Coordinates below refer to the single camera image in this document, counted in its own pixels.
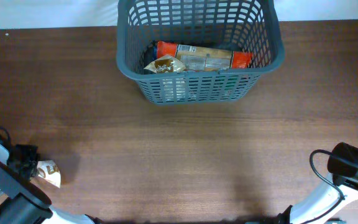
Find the red snack bar packet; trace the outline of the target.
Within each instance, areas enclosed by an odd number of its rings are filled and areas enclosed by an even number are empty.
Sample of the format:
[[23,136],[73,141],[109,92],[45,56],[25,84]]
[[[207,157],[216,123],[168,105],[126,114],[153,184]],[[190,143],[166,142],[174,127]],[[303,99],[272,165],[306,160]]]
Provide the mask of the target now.
[[253,53],[157,42],[157,58],[170,55],[181,61],[187,70],[216,71],[248,68]]

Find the cream Pantree snack bag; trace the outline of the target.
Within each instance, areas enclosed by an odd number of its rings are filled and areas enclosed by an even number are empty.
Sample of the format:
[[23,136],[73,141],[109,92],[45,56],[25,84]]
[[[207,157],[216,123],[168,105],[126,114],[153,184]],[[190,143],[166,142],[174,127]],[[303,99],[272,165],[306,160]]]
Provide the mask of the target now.
[[[171,55],[164,55],[153,62],[150,62],[144,69],[151,73],[163,74],[163,73],[180,73],[185,70],[186,66],[179,59],[172,57]],[[178,83],[181,86],[179,93],[174,93],[173,84]],[[167,101],[173,101],[173,97],[176,98],[182,97],[184,94],[184,84],[185,81],[183,78],[179,78],[175,82],[172,79],[163,79],[163,90],[165,92],[165,99]]]

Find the blue white carton box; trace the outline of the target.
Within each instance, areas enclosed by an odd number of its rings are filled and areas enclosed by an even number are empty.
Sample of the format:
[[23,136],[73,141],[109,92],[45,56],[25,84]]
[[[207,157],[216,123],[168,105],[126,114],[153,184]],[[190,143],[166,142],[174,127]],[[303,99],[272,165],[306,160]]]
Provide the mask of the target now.
[[157,47],[153,46],[144,52],[144,67],[157,59]]

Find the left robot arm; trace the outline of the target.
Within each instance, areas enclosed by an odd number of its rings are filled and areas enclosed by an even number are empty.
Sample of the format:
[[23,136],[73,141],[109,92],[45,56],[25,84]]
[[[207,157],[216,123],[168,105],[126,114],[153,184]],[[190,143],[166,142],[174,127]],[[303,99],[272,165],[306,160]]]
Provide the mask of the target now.
[[8,150],[0,144],[0,224],[95,224],[87,215],[73,215],[52,206],[38,187],[8,168]]

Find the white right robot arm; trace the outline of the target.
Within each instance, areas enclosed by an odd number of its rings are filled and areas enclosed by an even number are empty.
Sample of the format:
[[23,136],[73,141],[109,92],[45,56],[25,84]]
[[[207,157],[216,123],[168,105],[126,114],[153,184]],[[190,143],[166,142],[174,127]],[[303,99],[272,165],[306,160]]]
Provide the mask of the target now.
[[[326,177],[314,165],[317,154],[328,156]],[[321,183],[307,198],[277,215],[274,223],[326,223],[346,205],[358,200],[357,147],[340,142],[332,151],[317,149],[310,154],[309,163]]]

